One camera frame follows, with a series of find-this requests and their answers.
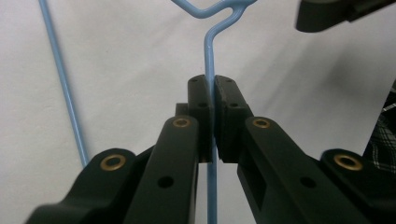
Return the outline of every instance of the checkered cloth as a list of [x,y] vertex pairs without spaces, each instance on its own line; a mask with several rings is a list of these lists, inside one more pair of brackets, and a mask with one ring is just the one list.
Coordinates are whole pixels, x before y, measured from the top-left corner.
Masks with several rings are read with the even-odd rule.
[[380,170],[396,175],[396,93],[391,92],[363,157]]

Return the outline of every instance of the brass insert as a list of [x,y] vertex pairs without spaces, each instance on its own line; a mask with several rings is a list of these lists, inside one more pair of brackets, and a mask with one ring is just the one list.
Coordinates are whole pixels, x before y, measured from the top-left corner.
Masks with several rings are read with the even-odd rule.
[[[117,162],[115,163],[110,163],[110,160],[117,160]],[[102,168],[102,170],[104,171],[115,171],[120,169],[126,162],[126,159],[124,156],[120,155],[120,154],[113,154],[113,155],[109,155],[106,158],[104,158],[102,160],[102,162],[100,163],[100,167]]]
[[363,169],[363,164],[361,164],[360,161],[346,154],[335,155],[334,161],[337,165],[346,168],[347,170],[359,171]]
[[256,127],[259,128],[269,128],[270,127],[270,122],[266,119],[254,119],[253,124]]
[[175,119],[173,124],[175,127],[185,128],[185,127],[190,126],[191,122],[189,119]]

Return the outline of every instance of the white surface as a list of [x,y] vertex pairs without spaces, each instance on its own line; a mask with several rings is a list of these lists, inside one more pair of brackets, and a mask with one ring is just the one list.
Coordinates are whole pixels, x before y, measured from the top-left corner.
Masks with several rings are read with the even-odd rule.
[[[193,1],[199,6],[209,1]],[[362,153],[396,71],[396,6],[320,34],[293,28],[297,1],[259,1],[215,41],[216,73],[309,155]],[[155,144],[187,80],[204,72],[205,32],[171,1],[51,1],[90,156]],[[0,223],[22,223],[69,190],[80,162],[38,1],[0,0]],[[196,223],[206,223],[205,167]],[[219,223],[254,223],[235,165],[219,166]]]

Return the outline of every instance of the blue rod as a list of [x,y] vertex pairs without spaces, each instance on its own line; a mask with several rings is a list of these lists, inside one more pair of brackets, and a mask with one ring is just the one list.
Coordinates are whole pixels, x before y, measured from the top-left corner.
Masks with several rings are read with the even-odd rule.
[[53,57],[55,59],[56,67],[58,69],[59,79],[61,81],[62,89],[64,91],[64,99],[67,105],[67,111],[69,112],[70,121],[73,127],[74,136],[76,139],[76,144],[78,147],[79,158],[81,159],[82,166],[85,167],[88,162],[88,154],[84,145],[84,140],[81,133],[81,126],[78,123],[78,115],[75,110],[73,103],[73,97],[69,90],[69,84],[67,82],[67,76],[64,69],[64,63],[61,56],[61,51],[59,49],[58,41],[56,39],[56,34],[52,26],[52,21],[50,18],[50,12],[48,9],[46,0],[39,0],[41,11],[43,13],[44,22],[46,23],[47,33],[49,35],[49,42],[52,48]]
[[[256,2],[256,0],[220,0],[218,3],[207,9],[199,9],[193,6],[186,0],[172,0],[175,4],[183,8],[186,12],[191,14],[193,17],[198,19],[204,19],[211,17],[224,8],[230,7],[233,9],[233,14],[221,21],[214,27],[212,27],[205,36],[205,79],[209,86],[209,93],[211,97],[211,104],[213,107],[213,113],[211,114],[212,120],[212,132],[214,130],[214,118],[215,110],[215,60],[213,53],[213,40],[215,36],[221,31],[227,29],[234,23],[236,23],[244,13],[245,9]],[[207,223],[217,224],[218,223],[218,182],[217,182],[217,159],[218,151],[216,148],[216,141],[213,136],[212,138],[212,163],[207,165]]]

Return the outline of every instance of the black plastic part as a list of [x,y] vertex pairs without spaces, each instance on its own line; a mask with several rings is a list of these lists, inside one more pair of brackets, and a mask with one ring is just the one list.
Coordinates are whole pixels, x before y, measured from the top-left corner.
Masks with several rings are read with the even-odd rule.
[[123,223],[193,223],[197,143],[198,122],[193,117],[165,122]]
[[257,223],[370,223],[274,121],[246,128],[238,175]]
[[[335,161],[337,155],[344,157],[345,161],[341,161],[344,166]],[[348,168],[357,163],[361,164],[361,170]],[[396,181],[372,163],[356,153],[332,149],[322,154],[320,167],[373,223],[396,220]]]
[[212,130],[209,89],[204,75],[192,77],[188,82],[187,104],[177,104],[176,115],[196,118],[199,122],[199,162],[212,162]]
[[296,29],[315,33],[343,21],[354,21],[396,0],[302,0]]
[[243,148],[242,131],[245,119],[253,116],[235,81],[216,76],[215,137],[223,162],[238,163]]
[[[111,155],[121,155],[125,163],[117,170],[103,170],[102,160]],[[134,153],[116,148],[96,155],[60,203],[38,207],[27,223],[121,223],[147,158],[138,159]]]

